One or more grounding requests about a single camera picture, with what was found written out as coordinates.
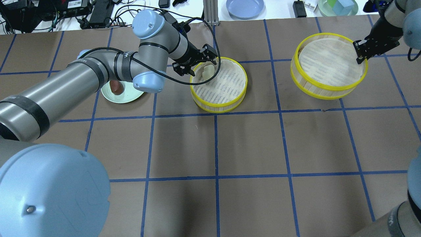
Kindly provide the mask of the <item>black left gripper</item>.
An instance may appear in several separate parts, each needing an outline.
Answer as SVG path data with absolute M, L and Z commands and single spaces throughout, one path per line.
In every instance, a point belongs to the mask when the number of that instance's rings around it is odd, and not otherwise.
M 205 44 L 202 49 L 198 49 L 187 38 L 190 30 L 188 23 L 177 21 L 171 24 L 173 31 L 171 33 L 171 59 L 173 70 L 180 76 L 195 76 L 195 72 L 191 69 L 199 63 L 211 62 L 217 65 L 217 50 Z

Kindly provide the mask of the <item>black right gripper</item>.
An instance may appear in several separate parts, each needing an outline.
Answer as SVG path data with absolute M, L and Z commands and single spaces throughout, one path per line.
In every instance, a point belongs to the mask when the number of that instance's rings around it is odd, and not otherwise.
M 375 55 L 384 54 L 400 45 L 403 37 L 403 6 L 399 0 L 372 0 L 379 12 L 379 19 L 363 40 L 352 45 L 356 51 L 356 62 L 360 65 Z

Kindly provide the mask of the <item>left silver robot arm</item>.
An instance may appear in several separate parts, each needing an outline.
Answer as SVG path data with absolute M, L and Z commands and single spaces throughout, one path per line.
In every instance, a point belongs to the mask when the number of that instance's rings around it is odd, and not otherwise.
M 71 111 L 111 81 L 159 93 L 167 61 L 180 76 L 193 66 L 221 67 L 215 46 L 198 49 L 184 25 L 170 13 L 146 7 L 131 24 L 137 51 L 98 47 L 81 51 L 65 69 L 33 87 L 1 100 L 1 236 L 97 237 L 108 216 L 110 180 L 104 165 L 87 151 L 62 144 L 35 144 Z

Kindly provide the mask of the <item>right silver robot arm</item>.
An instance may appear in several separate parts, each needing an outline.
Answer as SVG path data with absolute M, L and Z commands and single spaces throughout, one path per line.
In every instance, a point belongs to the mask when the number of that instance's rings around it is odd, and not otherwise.
M 419 0 L 393 0 L 379 9 L 380 18 L 363 40 L 353 42 L 356 62 L 361 64 L 375 55 L 386 53 L 404 39 L 409 47 L 421 48 L 421 5 Z M 421 235 L 421 158 L 410 161 L 407 170 L 407 200 L 392 208 L 372 224 L 354 234 L 355 237 L 419 237 Z

